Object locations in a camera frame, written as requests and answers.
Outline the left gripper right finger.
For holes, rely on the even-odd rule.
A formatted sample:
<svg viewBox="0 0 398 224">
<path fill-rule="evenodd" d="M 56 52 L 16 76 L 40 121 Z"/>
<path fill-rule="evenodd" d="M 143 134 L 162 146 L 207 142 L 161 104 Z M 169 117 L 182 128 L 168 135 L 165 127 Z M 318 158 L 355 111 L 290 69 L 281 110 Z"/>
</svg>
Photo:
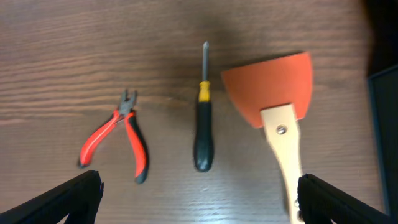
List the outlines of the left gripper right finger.
<svg viewBox="0 0 398 224">
<path fill-rule="evenodd" d="M 298 219 L 305 224 L 396 224 L 394 218 L 370 207 L 313 174 L 298 179 Z"/>
</svg>

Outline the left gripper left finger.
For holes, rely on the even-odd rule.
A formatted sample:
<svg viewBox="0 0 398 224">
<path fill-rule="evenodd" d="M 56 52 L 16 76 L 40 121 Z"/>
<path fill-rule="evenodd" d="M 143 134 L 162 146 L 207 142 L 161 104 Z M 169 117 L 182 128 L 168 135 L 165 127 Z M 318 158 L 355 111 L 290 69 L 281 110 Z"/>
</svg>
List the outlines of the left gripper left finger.
<svg viewBox="0 0 398 224">
<path fill-rule="evenodd" d="M 1 214 L 1 223 L 94 224 L 104 192 L 97 171 L 75 178 Z"/>
</svg>

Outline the orange scraper wooden handle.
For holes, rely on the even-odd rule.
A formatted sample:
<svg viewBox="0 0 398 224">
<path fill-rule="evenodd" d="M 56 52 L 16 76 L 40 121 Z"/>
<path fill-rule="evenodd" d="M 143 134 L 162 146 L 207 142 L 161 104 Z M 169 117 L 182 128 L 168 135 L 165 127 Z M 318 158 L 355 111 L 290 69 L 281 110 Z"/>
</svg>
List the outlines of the orange scraper wooden handle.
<svg viewBox="0 0 398 224">
<path fill-rule="evenodd" d="M 313 88 L 308 52 L 232 68 L 221 74 L 229 98 L 254 128 L 262 128 L 283 176 L 289 219 L 300 223 L 298 199 L 299 120 L 307 114 Z"/>
</svg>

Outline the red handled pliers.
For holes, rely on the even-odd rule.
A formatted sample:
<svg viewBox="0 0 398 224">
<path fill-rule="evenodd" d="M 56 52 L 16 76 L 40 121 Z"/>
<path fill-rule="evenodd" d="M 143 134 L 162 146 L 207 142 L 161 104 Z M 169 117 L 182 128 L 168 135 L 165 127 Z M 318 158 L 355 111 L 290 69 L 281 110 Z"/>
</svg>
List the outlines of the red handled pliers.
<svg viewBox="0 0 398 224">
<path fill-rule="evenodd" d="M 136 91 L 132 94 L 129 94 L 128 90 L 122 92 L 120 103 L 113 110 L 110 118 L 98 127 L 82 146 L 78 158 L 78 167 L 88 167 L 98 145 L 113 131 L 118 123 L 123 122 L 135 158 L 135 183 L 143 184 L 146 181 L 149 172 L 149 151 L 137 122 L 136 110 L 134 109 L 136 100 Z"/>
</svg>

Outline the black yellow screwdriver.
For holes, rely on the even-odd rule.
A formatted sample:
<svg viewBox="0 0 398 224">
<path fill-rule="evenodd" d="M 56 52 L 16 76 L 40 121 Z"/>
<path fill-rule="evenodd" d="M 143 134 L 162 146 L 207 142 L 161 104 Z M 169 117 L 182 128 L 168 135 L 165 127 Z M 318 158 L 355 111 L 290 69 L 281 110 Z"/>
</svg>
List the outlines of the black yellow screwdriver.
<svg viewBox="0 0 398 224">
<path fill-rule="evenodd" d="M 195 168 L 199 172 L 208 172 L 214 158 L 212 135 L 212 104 L 210 81 L 208 80 L 209 42 L 203 43 L 202 75 L 199 84 L 196 106 L 196 131 L 193 145 Z"/>
</svg>

